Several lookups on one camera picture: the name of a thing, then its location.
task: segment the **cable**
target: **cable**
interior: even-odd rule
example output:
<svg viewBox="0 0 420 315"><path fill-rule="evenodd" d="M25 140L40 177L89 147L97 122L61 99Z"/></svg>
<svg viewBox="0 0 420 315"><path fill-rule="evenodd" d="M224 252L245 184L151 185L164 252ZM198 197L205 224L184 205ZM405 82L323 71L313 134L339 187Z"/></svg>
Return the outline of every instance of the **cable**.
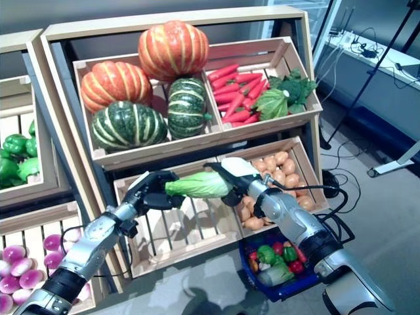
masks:
<svg viewBox="0 0 420 315"><path fill-rule="evenodd" d="M71 228L68 228L66 230L63 231L63 233L61 234L61 238L60 238L60 247L61 250L63 251L63 253L65 255L67 255L66 250L64 249L64 236L66 235L67 232L69 232L70 230L75 230L76 228L85 228L87 225L86 224L82 224L79 226L73 226ZM123 276L124 274L130 272L130 269L133 265L133 253L131 252L131 247L130 244L128 244L128 248L129 248L129 253L130 253L130 261L129 261L129 269L121 272L119 274L104 274L104 275L98 275L98 276L94 276L95 278L107 278L107 277L118 277L118 276Z"/></svg>

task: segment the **wooden crate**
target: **wooden crate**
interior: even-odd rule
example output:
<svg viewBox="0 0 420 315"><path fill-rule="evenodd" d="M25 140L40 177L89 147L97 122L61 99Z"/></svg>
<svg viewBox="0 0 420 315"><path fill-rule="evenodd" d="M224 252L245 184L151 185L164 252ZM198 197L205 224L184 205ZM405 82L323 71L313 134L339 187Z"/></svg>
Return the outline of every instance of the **wooden crate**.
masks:
<svg viewBox="0 0 420 315"><path fill-rule="evenodd" d="M47 275L48 270L43 264L47 254L43 248L44 238L51 234L61 234L65 229L80 224L79 207L75 201L3 219L0 248L9 245L24 246L28 257L37 261L37 269ZM89 283L91 298L75 304L70 314L94 308L108 292L108 287L101 278L93 278Z"/></svg>
<svg viewBox="0 0 420 315"><path fill-rule="evenodd" d="M105 169L121 169L132 165L138 165L139 163L169 158L171 156L185 154L191 151L201 150L217 145L217 142L221 137L221 126L219 125L219 121L217 119L217 109L214 106L214 104L210 102L207 98L205 107L207 112L211 114L213 118L211 121L207 122L205 128L203 129L200 135L172 141L170 132L168 131L169 141L167 142L107 154L104 149L98 147L93 141L90 128L93 114L90 113L90 111L88 111L86 107L84 107L80 89L81 80L83 76L89 71L91 71L92 67L96 63L103 62L105 60L110 60L113 62L123 61L128 62L130 64L134 64L136 66L140 66L138 54L95 58L73 62L77 90L79 91L79 99L80 104L82 104L83 117L85 120L85 127L88 136L87 138L89 141L89 151L91 153L93 161L97 162ZM205 79L204 73L198 73L197 78L203 81ZM161 112L161 114L165 118L165 121L167 121L167 96L169 92L169 86L168 84L159 82L154 79L150 80L150 82L152 84L154 92L152 108Z"/></svg>
<svg viewBox="0 0 420 315"><path fill-rule="evenodd" d="M305 149L303 148L301 139L298 136L286 140L276 141L270 144L263 144L262 146L256 146L237 152L232 152L223 156L218 156L217 159L221 161L224 158L237 156L246 159L247 161L251 161L254 159L259 159L265 156L273 155L279 151L286 151L289 153L289 157L295 162L296 165L295 173L297 173L300 176L301 180L304 180L308 185L320 184L309 162ZM311 211L311 213L317 213L319 211L329 208L327 199L324 196L324 191L322 189L311 190L309 196L315 203L314 209ZM245 238L250 235L271 229L273 227L276 227L276 225L271 224L268 226L264 226L260 230L251 231L250 229L243 228L242 225L240 225L242 236Z"/></svg>
<svg viewBox="0 0 420 315"><path fill-rule="evenodd" d="M205 65L205 71L208 74L235 63L240 65L238 68L240 73L262 73L263 79L268 79L271 75L283 78L295 68L299 69L302 77L308 77L290 37L210 45L209 60ZM211 91L208 80L206 80L206 85ZM210 95L210 100L216 105L213 94ZM306 100L306 110L299 114L235 128L232 128L230 123L223 124L219 114L217 118L223 131L220 143L245 140L298 127L310 122L321 111L320 101L315 91L312 91Z"/></svg>
<svg viewBox="0 0 420 315"><path fill-rule="evenodd" d="M197 161L168 170L185 177L202 171L205 162ZM114 182L118 203L136 178ZM180 209L149 210L137 222L138 234L128 239L134 278L240 239L238 222L232 210L219 198L186 198Z"/></svg>
<svg viewBox="0 0 420 315"><path fill-rule="evenodd" d="M68 189L51 138L35 104L35 95L27 75L0 80L0 143L16 133L30 138L29 127L35 121L35 137L40 172L28 177L28 183L0 190L0 207L34 200Z"/></svg>

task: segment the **metal pole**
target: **metal pole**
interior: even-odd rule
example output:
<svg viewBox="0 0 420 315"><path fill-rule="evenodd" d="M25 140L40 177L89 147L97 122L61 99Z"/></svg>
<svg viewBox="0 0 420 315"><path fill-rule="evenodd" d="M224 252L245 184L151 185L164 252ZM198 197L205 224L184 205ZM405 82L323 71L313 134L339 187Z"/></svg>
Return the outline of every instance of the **metal pole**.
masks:
<svg viewBox="0 0 420 315"><path fill-rule="evenodd" d="M385 59L385 57L387 56L389 50L394 45L397 37L400 35L403 27L406 25L408 19L410 18L411 14L415 10L415 8L416 8L416 5L414 3L414 4L411 5L411 7L410 7L410 9L409 9L406 17L403 19L402 23L400 24L400 27L397 29L396 33L394 34L394 37L391 39L391 42L389 43L389 45L388 45L387 49L385 50L385 52L382 54L382 57L379 59L378 63L376 64L376 66L374 67L374 69L372 71L368 72L369 77L367 78L365 84L363 84L363 87L360 89L360 91L357 94L356 98L353 100L353 103L347 109L346 114L343 116L343 118L341 118L339 124L336 126L334 132L331 134L331 136L328 139L327 143L329 143L331 141L331 139L334 137L334 135L340 129L341 125L343 124L344 120L347 118L347 116L349 115L349 113L351 112L351 110L353 109L353 107L355 107L355 105L357 104L357 101L359 101L359 98L362 96L363 92L366 90L366 87L368 87L370 81L373 79L373 76L376 74L378 68L381 66L382 61Z"/></svg>

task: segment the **red onion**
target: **red onion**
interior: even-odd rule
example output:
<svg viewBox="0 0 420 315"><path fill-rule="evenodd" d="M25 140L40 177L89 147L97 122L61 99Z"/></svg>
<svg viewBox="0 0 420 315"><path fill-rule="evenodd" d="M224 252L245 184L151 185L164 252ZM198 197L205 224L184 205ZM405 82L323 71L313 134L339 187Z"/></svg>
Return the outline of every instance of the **red onion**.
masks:
<svg viewBox="0 0 420 315"><path fill-rule="evenodd" d="M19 279L19 285L23 289L33 289L38 282L42 281L44 273L40 270L28 270Z"/></svg>
<svg viewBox="0 0 420 315"><path fill-rule="evenodd" d="M89 283L86 283L82 290L80 291L79 295L77 296L77 298L80 301L86 301L89 297L91 297L91 285Z"/></svg>
<svg viewBox="0 0 420 315"><path fill-rule="evenodd" d="M0 281L0 292L2 293L12 294L18 289L20 289L20 285L17 277L7 276Z"/></svg>
<svg viewBox="0 0 420 315"><path fill-rule="evenodd" d="M13 299L8 294L0 293L0 314L6 314L10 312L13 307Z"/></svg>
<svg viewBox="0 0 420 315"><path fill-rule="evenodd" d="M0 277L11 274L11 266L7 261L0 261Z"/></svg>
<svg viewBox="0 0 420 315"><path fill-rule="evenodd" d="M25 247L20 245L11 245L7 246L3 251L3 260L7 261L9 264L18 261L19 259L24 258L26 255Z"/></svg>
<svg viewBox="0 0 420 315"><path fill-rule="evenodd" d="M10 274L15 277L20 277L27 272L33 265L33 261L30 258L22 258L19 261L15 261L10 268Z"/></svg>
<svg viewBox="0 0 420 315"><path fill-rule="evenodd" d="M79 228L69 230L64 234L64 240L70 242L77 242L81 238L81 232Z"/></svg>
<svg viewBox="0 0 420 315"><path fill-rule="evenodd" d="M32 293L32 290L19 289L18 291L12 294L13 302L16 305L22 305L31 296L31 293Z"/></svg>
<svg viewBox="0 0 420 315"><path fill-rule="evenodd" d="M43 242L44 248L47 251L57 251L60 247L60 234L51 234L50 236L47 236Z"/></svg>
<svg viewBox="0 0 420 315"><path fill-rule="evenodd" d="M52 251L47 256L45 256L44 265L50 269L57 269L63 258L63 253L59 251Z"/></svg>

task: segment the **green bell pepper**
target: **green bell pepper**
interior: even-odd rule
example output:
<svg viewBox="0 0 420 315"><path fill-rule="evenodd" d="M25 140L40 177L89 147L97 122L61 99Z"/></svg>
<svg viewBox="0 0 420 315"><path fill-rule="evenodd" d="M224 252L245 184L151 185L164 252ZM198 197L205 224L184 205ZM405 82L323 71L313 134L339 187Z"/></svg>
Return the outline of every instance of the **green bell pepper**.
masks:
<svg viewBox="0 0 420 315"><path fill-rule="evenodd" d="M269 245L262 245L257 250L257 258L264 264L274 264L276 253Z"/></svg>
<svg viewBox="0 0 420 315"><path fill-rule="evenodd" d="M26 141L22 135L15 134L6 137L5 142L3 143L3 149L5 149L8 153L16 154L18 156L25 156L26 155Z"/></svg>
<svg viewBox="0 0 420 315"><path fill-rule="evenodd" d="M37 139L34 136L32 138L30 138L28 141L26 141L25 147L26 147L26 152L31 157L34 158L35 156L38 156Z"/></svg>
<svg viewBox="0 0 420 315"><path fill-rule="evenodd" d="M291 263L297 259L296 250L291 246L285 246L283 248L283 259L287 263Z"/></svg>
<svg viewBox="0 0 420 315"><path fill-rule="evenodd" d="M11 159L0 157L0 181L9 180L17 177L19 170L18 164Z"/></svg>
<svg viewBox="0 0 420 315"><path fill-rule="evenodd" d="M31 136L35 136L35 120L33 120L31 125L29 126L28 132Z"/></svg>
<svg viewBox="0 0 420 315"><path fill-rule="evenodd" d="M31 157L25 162L19 165L18 176L24 182L27 182L27 178L30 175L36 175L39 173L38 157Z"/></svg>

